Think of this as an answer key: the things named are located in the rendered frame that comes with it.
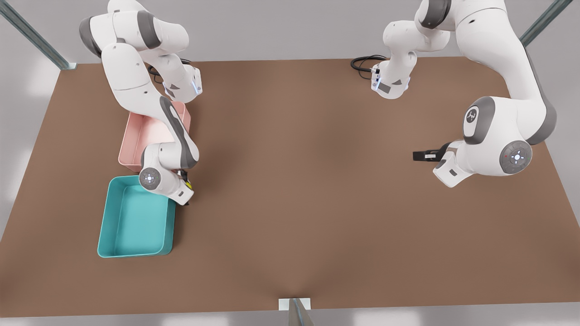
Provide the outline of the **teal rectangular tray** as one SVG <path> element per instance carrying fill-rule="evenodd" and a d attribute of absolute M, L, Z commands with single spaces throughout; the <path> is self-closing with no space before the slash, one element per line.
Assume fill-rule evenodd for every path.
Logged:
<path fill-rule="evenodd" d="M 169 254 L 176 202 L 145 190 L 138 176 L 117 176 L 108 184 L 97 253 L 102 258 Z"/>

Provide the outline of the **silver frame post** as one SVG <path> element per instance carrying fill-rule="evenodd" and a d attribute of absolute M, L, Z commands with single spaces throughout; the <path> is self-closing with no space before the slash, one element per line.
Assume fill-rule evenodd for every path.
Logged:
<path fill-rule="evenodd" d="M 562 13 L 574 0 L 553 0 L 547 9 L 528 27 L 520 36 L 520 41 L 524 47 L 529 46 L 540 33 L 549 25 L 560 13 Z"/>
<path fill-rule="evenodd" d="M 6 0 L 0 0 L 0 15 L 60 70 L 75 70 L 77 68 L 76 62 L 68 62 Z"/>
<path fill-rule="evenodd" d="M 314 326 L 314 322 L 309 316 L 310 298 L 280 298 L 278 299 L 278 310 L 288 311 L 287 326 Z"/>

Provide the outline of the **pink rectangular tray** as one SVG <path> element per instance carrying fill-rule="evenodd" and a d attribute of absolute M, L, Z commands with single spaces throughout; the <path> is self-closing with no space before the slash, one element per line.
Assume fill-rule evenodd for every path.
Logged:
<path fill-rule="evenodd" d="M 130 113 L 118 162 L 133 173 L 139 173 L 142 169 L 141 155 L 148 145 L 173 141 L 170 131 L 162 121 Z"/>

